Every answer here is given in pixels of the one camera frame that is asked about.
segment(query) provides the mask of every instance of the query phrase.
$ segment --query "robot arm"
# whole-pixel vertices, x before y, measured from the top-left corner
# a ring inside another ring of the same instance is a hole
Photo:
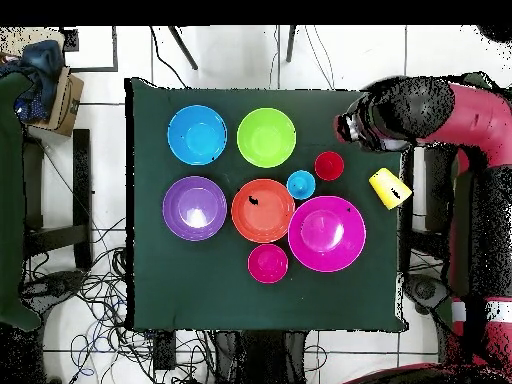
[[[365,91],[335,118],[340,141],[367,151],[435,143],[460,149],[449,240],[450,285],[466,307],[460,332],[512,371],[511,105],[444,78],[396,77]]]

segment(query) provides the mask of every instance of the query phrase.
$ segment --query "yellow cup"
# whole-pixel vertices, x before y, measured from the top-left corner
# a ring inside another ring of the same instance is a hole
[[[379,169],[369,181],[384,206],[389,210],[400,205],[412,194],[411,189],[387,168]]]

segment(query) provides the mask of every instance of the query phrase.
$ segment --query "green bowl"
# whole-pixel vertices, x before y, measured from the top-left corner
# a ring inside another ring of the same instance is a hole
[[[240,123],[237,144],[242,156],[260,168],[281,165],[295,148],[295,127],[283,112],[253,110]]]

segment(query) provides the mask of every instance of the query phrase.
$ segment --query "orange bowl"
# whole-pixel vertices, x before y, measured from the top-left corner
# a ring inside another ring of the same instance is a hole
[[[295,202],[286,187],[274,180],[245,184],[235,195],[231,217],[238,232],[256,243],[272,243],[288,232]]]

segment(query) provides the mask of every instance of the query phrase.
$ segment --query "cardboard box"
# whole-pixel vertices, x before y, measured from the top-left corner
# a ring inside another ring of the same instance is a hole
[[[60,49],[64,46],[64,35],[58,31],[47,28],[0,28],[0,54],[21,57],[23,48],[27,44],[43,40],[55,40]],[[29,124],[33,127],[43,128],[57,134],[71,136],[75,126],[76,114],[80,105],[80,97],[84,82],[69,73],[68,67],[62,68],[55,102],[48,121]]]

